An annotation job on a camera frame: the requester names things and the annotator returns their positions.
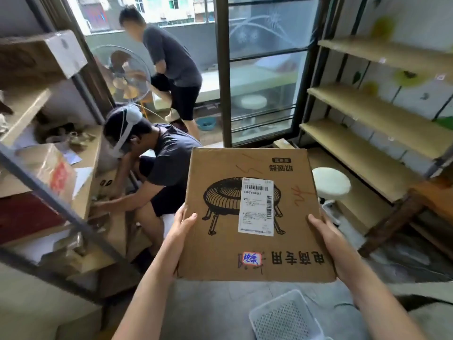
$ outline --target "white shoe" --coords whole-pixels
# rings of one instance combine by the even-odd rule
[[[170,113],[165,116],[167,123],[171,123],[172,121],[178,120],[179,118],[180,117],[178,111],[176,111],[174,108],[171,108]]]

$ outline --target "brown box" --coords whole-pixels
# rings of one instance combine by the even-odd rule
[[[179,277],[336,279],[320,234],[306,220],[320,216],[306,150],[194,148],[186,203],[187,215],[196,212],[198,220],[187,235]]]
[[[0,38],[0,88],[65,80],[86,63],[82,48],[70,30]]]
[[[18,150],[16,155],[33,175],[71,205],[76,172],[53,144]],[[19,179],[0,170],[0,244],[65,223]]]

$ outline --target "yellow flower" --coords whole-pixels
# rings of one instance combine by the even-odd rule
[[[398,70],[394,75],[395,82],[403,87],[411,88],[423,85],[429,78],[423,74],[415,74],[405,70]]]
[[[384,15],[376,20],[371,29],[370,37],[389,41],[393,35],[395,21],[388,15]]]
[[[367,81],[362,85],[361,89],[365,94],[377,97],[379,92],[379,84],[375,81]]]

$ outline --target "person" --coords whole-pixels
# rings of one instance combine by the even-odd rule
[[[184,205],[161,250],[143,276],[112,340],[158,340],[168,290],[183,250],[184,239],[197,215],[184,216]],[[321,233],[331,254],[338,277],[351,291],[354,301],[375,340],[427,340],[422,330],[366,265],[341,232],[328,219],[309,215],[309,222]]]
[[[126,117],[135,115],[139,122],[127,133]],[[140,223],[153,245],[156,255],[163,236],[163,214],[175,213],[184,203],[192,148],[202,147],[194,137],[169,124],[151,124],[134,105],[113,110],[103,129],[104,136],[116,146],[124,140],[125,153],[110,186],[109,197],[92,205],[92,214],[135,210],[135,221]],[[156,157],[141,156],[154,150]],[[133,170],[142,181],[137,192],[122,196],[126,179]]]
[[[200,93],[202,77],[189,51],[169,32],[156,25],[147,26],[134,6],[122,9],[119,21],[133,39],[143,42],[150,54],[156,71],[151,77],[150,89],[171,104],[170,114],[165,120],[171,123],[180,117],[189,133],[199,140],[193,108]]]

